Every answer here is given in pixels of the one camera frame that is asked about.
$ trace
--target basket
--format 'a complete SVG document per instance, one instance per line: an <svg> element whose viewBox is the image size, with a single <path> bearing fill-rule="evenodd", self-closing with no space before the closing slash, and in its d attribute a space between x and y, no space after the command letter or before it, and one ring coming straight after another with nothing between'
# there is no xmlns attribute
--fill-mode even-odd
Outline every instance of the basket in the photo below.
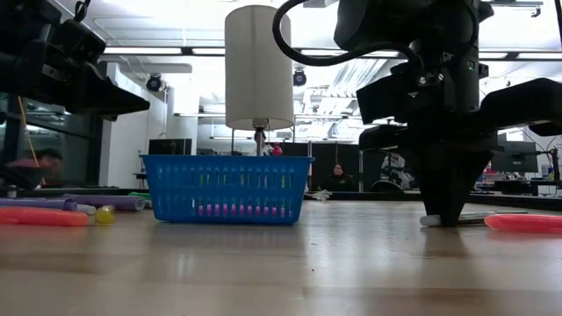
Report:
<svg viewBox="0 0 562 316"><path fill-rule="evenodd" d="M155 217L182 223L293 224L310 157L143 155Z"/></svg>

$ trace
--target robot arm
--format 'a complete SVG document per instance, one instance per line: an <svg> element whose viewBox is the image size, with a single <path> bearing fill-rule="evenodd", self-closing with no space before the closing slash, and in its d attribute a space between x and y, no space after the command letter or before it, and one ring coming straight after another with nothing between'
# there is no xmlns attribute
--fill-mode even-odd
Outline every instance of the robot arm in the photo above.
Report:
<svg viewBox="0 0 562 316"><path fill-rule="evenodd" d="M348 52L313 58L286 45L283 15L306 0L289 0L273 19L273 37L289 58L330 66L377 50L407 62L357 91L363 122L393 117L407 126L377 126L359 137L361 150L392 149L411 164L428 215L455 226L465 200L497 146L497 131L529 125L541 136L562 133L562 84L540 78L488 94L480 105L479 23L493 16L480 0L340 0L335 43Z"/></svg>
<svg viewBox="0 0 562 316"><path fill-rule="evenodd" d="M80 24L89 3L78 3L75 19L61 23L47 0L0 1L0 91L105 119L147 110L149 102L95 66L105 43Z"/></svg>

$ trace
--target fluorescent light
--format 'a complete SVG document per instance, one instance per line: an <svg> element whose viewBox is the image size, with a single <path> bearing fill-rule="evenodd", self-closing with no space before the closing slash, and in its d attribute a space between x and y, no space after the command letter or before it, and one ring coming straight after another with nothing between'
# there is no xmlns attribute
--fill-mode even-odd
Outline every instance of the fluorescent light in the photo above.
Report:
<svg viewBox="0 0 562 316"><path fill-rule="evenodd" d="M194 54L224 55L224 48L193 48Z"/></svg>
<svg viewBox="0 0 562 316"><path fill-rule="evenodd" d="M232 140L231 136L211 136L209 140ZM253 140L252 137L234 136L234 140Z"/></svg>
<svg viewBox="0 0 562 316"><path fill-rule="evenodd" d="M373 52L367 55L364 55L364 57L379 57L379 58L392 58L392 57L398 57L398 52L392 52L392 51L379 51L379 52Z"/></svg>
<svg viewBox="0 0 562 316"><path fill-rule="evenodd" d="M314 114L297 114L296 119L343 119L343 115L314 115Z"/></svg>
<svg viewBox="0 0 562 316"><path fill-rule="evenodd" d="M348 117L348 119L362 119L362 118L360 116L350 116L350 117ZM365 125L366 126L379 126L379 125L389 125L389 123L388 123L388 119L382 118L382 119L375 119L371 123L365 124ZM390 118L390 125L404 126L405 124L398 123L393 118Z"/></svg>
<svg viewBox="0 0 562 316"><path fill-rule="evenodd" d="M106 47L104 54L182 54L179 47Z"/></svg>
<svg viewBox="0 0 562 316"><path fill-rule="evenodd" d="M188 118L224 118L225 113L176 113L175 115Z"/></svg>
<svg viewBox="0 0 562 316"><path fill-rule="evenodd" d="M337 49L303 49L301 53L311 56L336 56L339 54L344 54L346 52ZM380 51L380 52L365 54L363 57L393 58L393 57L398 57L398 52Z"/></svg>
<svg viewBox="0 0 562 316"><path fill-rule="evenodd" d="M541 59L541 60L559 60L562 59L560 53L521 53L517 59Z"/></svg>
<svg viewBox="0 0 562 316"><path fill-rule="evenodd" d="M508 53L479 53L479 58L483 59L504 59L508 56Z"/></svg>
<svg viewBox="0 0 562 316"><path fill-rule="evenodd" d="M504 134L504 133L517 133L520 132L522 130L521 127L512 127L512 128L507 128L504 130L499 130L498 131L498 135Z"/></svg>

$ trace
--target pink object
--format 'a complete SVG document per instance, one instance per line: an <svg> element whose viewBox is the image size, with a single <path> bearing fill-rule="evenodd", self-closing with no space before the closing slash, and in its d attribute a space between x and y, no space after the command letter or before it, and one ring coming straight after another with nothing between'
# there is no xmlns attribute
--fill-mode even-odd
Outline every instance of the pink object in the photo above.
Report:
<svg viewBox="0 0 562 316"><path fill-rule="evenodd" d="M86 226L88 215L38 207L0 207L0 223L42 226Z"/></svg>
<svg viewBox="0 0 562 316"><path fill-rule="evenodd" d="M275 143L275 147L271 151L273 155L281 155L283 154L283 149L279 146L279 143Z"/></svg>
<svg viewBox="0 0 562 316"><path fill-rule="evenodd" d="M562 233L562 216L497 214L484 219L490 228L515 233Z"/></svg>
<svg viewBox="0 0 562 316"><path fill-rule="evenodd" d="M232 206L232 211L231 214L232 216L236 216L236 205L233 204ZM240 216L244 216L244 210L248 211L248 216L252 216L252 205L240 205L240 207L238 208L240 211ZM199 210L199 216L203 216L205 214L204 212L204 206L200 205L198 210ZM254 209L256 211L256 216L260 216L262 215L262 207L260 206L256 206L256 208ZM212 216L213 215L213 208L211 205L207 206L207 216ZM223 216L228 216L228 205L224 204L222 205L222 215ZM285 209L282 207L280 209L280 214L279 214L282 218L285 217ZM220 205L216 204L214 205L214 216L220 216ZM265 206L263 208L263 216L270 216L270 208L269 206ZM277 216L277 207L273 206L271 208L271 216L276 217Z"/></svg>

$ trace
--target white lampshade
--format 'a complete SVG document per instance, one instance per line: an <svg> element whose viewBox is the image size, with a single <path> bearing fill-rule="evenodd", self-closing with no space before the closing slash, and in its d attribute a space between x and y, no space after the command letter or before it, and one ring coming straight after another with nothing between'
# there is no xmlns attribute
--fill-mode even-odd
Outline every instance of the white lampshade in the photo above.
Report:
<svg viewBox="0 0 562 316"><path fill-rule="evenodd" d="M227 126L254 130L253 119L268 119L267 129L294 125L292 62L273 39L276 9L249 5L232 11L225 22ZM282 34L291 43L291 21Z"/></svg>

